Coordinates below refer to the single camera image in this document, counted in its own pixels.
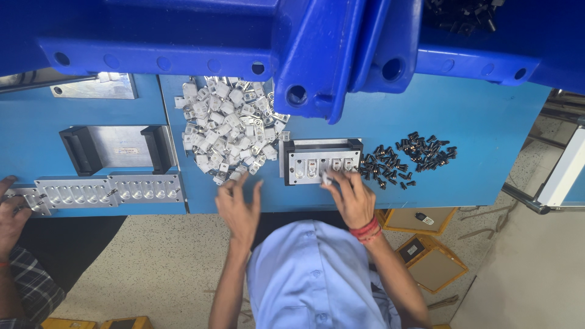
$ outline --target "speckled floor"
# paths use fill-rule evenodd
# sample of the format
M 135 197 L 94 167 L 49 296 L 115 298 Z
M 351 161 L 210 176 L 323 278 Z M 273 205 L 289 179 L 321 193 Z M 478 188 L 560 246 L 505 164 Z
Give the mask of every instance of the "speckled floor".
M 539 118 L 536 125 L 543 137 L 561 142 L 566 142 L 571 133 L 569 125 L 561 126 L 551 119 Z M 524 189 L 535 171 L 550 170 L 559 156 L 560 152 L 551 146 L 532 143 L 518 155 L 507 181 Z M 460 218 L 510 204 L 512 198 L 500 193 L 494 205 L 468 213 L 457 212 L 438 237 L 469 271 L 435 295 L 423 291 L 428 304 L 459 295 L 457 304 L 431 311 L 434 324 L 450 322 L 497 239 L 495 234 L 488 240 L 485 232 L 457 240 L 478 229 L 495 229 L 500 213 L 464 221 Z M 412 237 L 403 232 L 384 233 L 393 248 Z M 130 216 L 52 316 L 103 322 L 147 315 L 156 329 L 206 328 L 213 301 L 209 290 L 214 290 L 219 280 L 228 237 L 228 229 L 217 215 Z M 244 302 L 242 310 L 248 309 L 250 305 Z M 246 316 L 240 315 L 239 328 L 254 327 L 253 321 L 243 323 L 246 320 Z

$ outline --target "plaid shirt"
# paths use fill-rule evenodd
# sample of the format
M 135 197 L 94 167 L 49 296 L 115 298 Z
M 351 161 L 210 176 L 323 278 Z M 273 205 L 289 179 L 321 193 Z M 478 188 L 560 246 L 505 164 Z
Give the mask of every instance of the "plaid shirt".
M 65 292 L 55 284 L 39 261 L 18 245 L 10 253 L 10 271 L 26 319 L 1 319 L 0 329 L 42 329 L 40 323 L 61 304 Z

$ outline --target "small sticker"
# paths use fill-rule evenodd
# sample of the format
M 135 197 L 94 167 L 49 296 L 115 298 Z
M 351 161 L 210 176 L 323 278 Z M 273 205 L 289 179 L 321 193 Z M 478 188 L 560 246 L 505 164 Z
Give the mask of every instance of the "small sticker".
M 116 154 L 138 154 L 137 148 L 114 148 L 113 152 Z
M 408 250 L 406 252 L 408 252 L 409 255 L 412 255 L 415 251 L 417 251 L 417 246 L 412 246 L 410 248 L 408 248 Z
M 435 222 L 434 220 L 426 217 L 425 219 L 422 220 L 423 223 L 427 223 L 429 225 L 433 225 L 433 223 Z

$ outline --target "person's hand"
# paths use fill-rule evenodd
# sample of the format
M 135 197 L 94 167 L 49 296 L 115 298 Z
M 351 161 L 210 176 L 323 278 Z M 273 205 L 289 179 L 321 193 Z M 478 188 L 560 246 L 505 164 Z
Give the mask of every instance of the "person's hand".
M 260 187 L 264 181 L 256 183 L 252 203 L 246 204 L 242 192 L 246 178 L 248 172 L 238 181 L 230 179 L 220 186 L 218 196 L 215 197 L 215 205 L 231 232 L 230 240 L 250 249 L 260 221 Z
M 327 174 L 339 183 L 341 193 L 333 184 L 321 184 L 321 187 L 331 192 L 345 224 L 351 229 L 366 226 L 374 216 L 374 192 L 362 183 L 362 177 L 358 173 L 330 170 Z
M 0 180 L 0 197 L 6 194 L 10 185 L 15 181 L 16 177 L 14 176 L 8 176 Z M 23 197 L 11 197 L 0 203 L 0 263 L 8 261 L 10 251 L 14 248 L 22 228 L 32 214 L 30 208 L 22 208 L 16 214 L 14 213 L 16 208 L 23 203 L 25 203 L 25 198 Z

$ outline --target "pile of white connectors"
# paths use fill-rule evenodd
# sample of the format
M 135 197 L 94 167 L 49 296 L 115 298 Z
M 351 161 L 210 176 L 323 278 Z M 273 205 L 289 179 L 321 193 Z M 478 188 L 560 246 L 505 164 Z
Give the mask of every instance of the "pile of white connectors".
M 283 131 L 290 116 L 274 111 L 274 93 L 266 93 L 264 83 L 239 78 L 205 77 L 205 82 L 199 90 L 185 83 L 183 97 L 175 97 L 188 121 L 183 145 L 193 151 L 197 166 L 222 185 L 277 160 L 275 145 L 290 140 L 290 132 Z

